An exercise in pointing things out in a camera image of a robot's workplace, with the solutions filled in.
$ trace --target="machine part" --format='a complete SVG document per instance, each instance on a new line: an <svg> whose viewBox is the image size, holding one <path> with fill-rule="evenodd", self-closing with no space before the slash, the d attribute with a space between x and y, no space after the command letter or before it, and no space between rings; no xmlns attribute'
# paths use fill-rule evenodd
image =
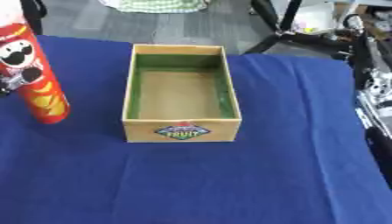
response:
<svg viewBox="0 0 392 224"><path fill-rule="evenodd" d="M357 32L358 35L361 35L365 31L365 25L361 17L357 14L352 14L346 17L343 25L350 30Z"/></svg>

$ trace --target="cloth fold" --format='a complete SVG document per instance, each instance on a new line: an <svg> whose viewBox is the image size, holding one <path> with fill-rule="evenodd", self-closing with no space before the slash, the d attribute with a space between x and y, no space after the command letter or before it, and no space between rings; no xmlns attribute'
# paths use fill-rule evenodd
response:
<svg viewBox="0 0 392 224"><path fill-rule="evenodd" d="M99 0L123 12L188 13L204 10L207 0Z"/></svg>

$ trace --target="wooden box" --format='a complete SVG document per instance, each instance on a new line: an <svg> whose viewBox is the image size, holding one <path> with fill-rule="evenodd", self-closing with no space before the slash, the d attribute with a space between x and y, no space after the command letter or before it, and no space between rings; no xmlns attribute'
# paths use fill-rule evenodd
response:
<svg viewBox="0 0 392 224"><path fill-rule="evenodd" d="M241 120L223 47L134 45L122 111L128 142L234 141Z"/></svg>

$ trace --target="table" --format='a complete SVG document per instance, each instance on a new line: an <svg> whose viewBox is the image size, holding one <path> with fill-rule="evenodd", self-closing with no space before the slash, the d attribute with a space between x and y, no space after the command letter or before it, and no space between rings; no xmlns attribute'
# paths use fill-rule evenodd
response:
<svg viewBox="0 0 392 224"><path fill-rule="evenodd" d="M345 64L230 56L236 142L125 143L131 45L39 40L72 114L44 125L0 101L0 223L392 223Z"/></svg>

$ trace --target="pringles can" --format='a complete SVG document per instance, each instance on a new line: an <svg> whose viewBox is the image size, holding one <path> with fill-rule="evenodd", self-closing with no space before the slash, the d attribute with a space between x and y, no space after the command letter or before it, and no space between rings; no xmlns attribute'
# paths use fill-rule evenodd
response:
<svg viewBox="0 0 392 224"><path fill-rule="evenodd" d="M42 123L58 123L69 114L60 84L27 24L19 0L0 7L0 74L24 83L17 89L32 114Z"/></svg>

